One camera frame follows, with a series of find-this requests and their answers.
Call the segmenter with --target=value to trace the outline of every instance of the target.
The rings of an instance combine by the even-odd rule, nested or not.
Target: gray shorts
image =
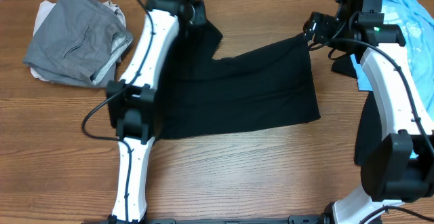
[[[27,49],[23,63],[43,78],[73,86],[105,87],[132,35],[97,0],[58,0]]]

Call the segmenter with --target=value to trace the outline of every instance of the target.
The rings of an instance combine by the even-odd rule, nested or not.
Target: black cloth
[[[353,63],[351,62],[350,56],[346,56],[334,61],[332,65],[332,71],[357,79],[357,74],[355,72]]]
[[[362,166],[369,155],[381,144],[381,119],[374,93],[369,92],[361,112],[355,140],[354,163]]]
[[[155,98],[159,138],[248,132],[319,119],[303,35],[213,60],[222,34],[211,23],[175,41]]]

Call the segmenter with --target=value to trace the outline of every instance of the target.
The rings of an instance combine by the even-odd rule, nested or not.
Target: pocket
[[[87,32],[89,31],[89,27],[86,28],[86,30],[84,31],[84,33],[82,33],[74,42],[73,46],[69,49],[66,50],[63,59],[65,59],[72,51],[80,48],[84,41],[86,40],[86,36],[87,36]]]

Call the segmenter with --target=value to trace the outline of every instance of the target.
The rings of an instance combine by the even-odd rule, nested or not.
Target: folded clothing
[[[107,1],[102,4],[109,7],[116,14],[116,17],[119,19],[119,21],[122,23],[123,26],[125,27],[127,26],[127,23],[125,21],[125,16],[123,15],[121,9],[117,4],[112,3],[112,1]],[[48,14],[51,12],[51,10],[55,5],[56,5],[55,3],[50,3],[49,1],[43,1],[39,5],[38,14],[36,15],[35,27],[33,29],[33,35],[35,35],[35,33],[38,31],[39,27],[41,26],[43,21],[47,18]],[[120,62],[121,62],[121,58],[119,57],[116,60],[116,63],[120,63]],[[102,81],[102,84],[106,84],[108,81],[110,80],[112,81],[115,79],[115,69],[116,69],[116,64],[113,64],[110,67],[110,69],[107,71],[107,74],[104,76],[105,81]],[[40,74],[38,74],[38,72],[36,72],[33,68],[30,68],[30,72],[34,78],[40,79],[41,81],[49,81],[43,78]]]
[[[385,24],[397,24],[406,39],[410,72],[431,119],[434,120],[434,19],[417,0],[382,0]],[[351,56],[359,90],[372,91],[368,77]]]
[[[114,78],[116,61],[132,41],[120,21],[121,13],[111,9],[111,2],[104,5],[97,0],[52,4],[41,4],[45,8],[38,12],[23,63],[35,77],[48,81],[105,87]]]
[[[160,138],[248,132],[319,119],[303,35],[213,60],[222,34],[211,23],[179,37],[161,74]]]

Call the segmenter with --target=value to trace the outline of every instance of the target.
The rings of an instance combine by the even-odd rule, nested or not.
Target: wire
[[[95,107],[94,109],[92,109],[83,119],[83,121],[81,122],[81,130],[83,131],[83,133],[93,139],[99,139],[99,140],[107,140],[107,141],[117,141],[119,143],[123,143],[126,147],[127,147],[127,151],[128,151],[128,155],[129,155],[129,159],[128,159],[128,171],[127,171],[127,180],[125,183],[125,222],[129,223],[129,217],[128,217],[128,187],[130,184],[130,175],[131,175],[131,167],[132,167],[132,150],[131,147],[124,141],[120,141],[118,138],[115,137],[106,137],[106,136],[95,136],[93,134],[90,134],[87,130],[86,130],[86,123],[87,121],[90,119],[91,116],[93,116],[98,110],[100,110],[103,106],[105,106],[107,103],[111,102],[113,99],[117,98],[118,96],[122,95],[129,87],[131,87],[134,82],[137,80],[137,78],[139,76],[141,76],[140,71],[143,68],[144,65],[144,61],[146,60],[146,58],[148,57],[149,54],[149,50],[151,49],[152,46],[152,42],[153,42],[153,38],[154,38],[154,23],[152,20],[151,15],[149,14],[146,5],[141,1],[141,0],[137,0],[137,2],[140,4],[140,6],[142,7],[142,9],[144,10],[144,12],[146,13],[146,15],[149,18],[149,22],[151,25],[151,38],[149,39],[149,45],[148,48],[146,50],[146,53],[143,57],[142,62],[140,63],[140,66],[138,67],[138,70],[136,72],[136,74],[134,75],[133,79],[131,80],[131,82],[129,82],[123,89],[121,89],[120,91],[118,91],[117,93],[115,93],[114,95],[112,95],[111,97],[107,98],[106,100],[104,100],[102,103],[100,103],[97,107]]]
[[[328,58],[329,58],[330,60],[333,60],[333,61],[340,60],[341,58],[345,58],[345,57],[351,55],[351,53],[348,53],[348,54],[343,54],[343,55],[341,55],[341,56],[339,56],[339,57],[336,57],[336,58],[332,58],[332,55],[333,55],[334,51],[336,51],[336,48],[333,48],[333,49],[330,50],[330,52],[328,53]]]
[[[332,39],[336,38],[342,32],[342,30],[344,29],[345,25],[347,25],[346,22],[344,22],[344,24],[340,27],[340,29],[338,30],[338,32],[336,34],[334,34],[334,36],[332,37]],[[320,49],[320,48],[322,48],[324,46],[327,46],[328,44],[330,44],[330,41],[326,41],[325,43],[323,43],[321,45],[318,45],[317,47],[314,47],[314,45],[317,45],[317,44],[318,43],[312,43],[307,48],[309,49],[309,51],[315,51],[315,50],[318,50],[318,49]]]
[[[354,13],[351,15],[350,19],[348,20],[348,29],[349,29],[350,31],[352,30],[352,27],[353,27],[354,18],[355,18],[356,16],[358,16],[360,13],[361,13],[360,11],[356,11],[356,12],[354,12]]]
[[[352,30],[352,25],[353,25],[353,22],[354,22],[354,18],[356,16],[358,16],[360,13],[361,13],[360,11],[356,11],[349,18],[349,20],[348,20],[348,29],[350,31]],[[334,34],[334,36],[331,39],[335,39],[342,32],[342,30],[344,29],[344,27],[345,27],[346,24],[347,24],[347,22],[344,22],[344,24],[340,27],[339,31],[336,34]],[[311,45],[308,46],[308,50],[309,51],[315,51],[315,50],[318,50],[320,48],[323,48],[324,46],[327,46],[328,44],[330,44],[330,40],[326,41],[325,43],[323,43],[321,45],[318,45],[317,47],[314,47],[314,45],[317,45],[317,44],[318,43],[312,43]],[[329,53],[329,59],[331,59],[331,60],[335,60],[336,61],[338,59],[341,59],[341,58],[344,58],[344,57],[348,56],[348,55],[342,55],[342,56],[339,56],[337,58],[332,58],[333,52],[334,52],[334,50]]]
[[[430,221],[430,222],[434,222],[434,218],[426,217],[426,216],[424,216],[422,214],[419,214],[419,213],[414,212],[412,210],[408,210],[406,208],[396,207],[396,206],[383,206],[383,207],[379,208],[378,210],[375,210],[374,212],[372,212],[371,214],[369,214],[367,217],[363,218],[363,220],[360,221],[360,224],[365,224],[372,217],[375,217],[376,215],[380,214],[383,211],[388,212],[389,210],[399,210],[399,211],[405,212],[407,214],[414,215],[415,217],[418,217],[420,219],[423,219],[423,220],[426,220],[426,221]]]

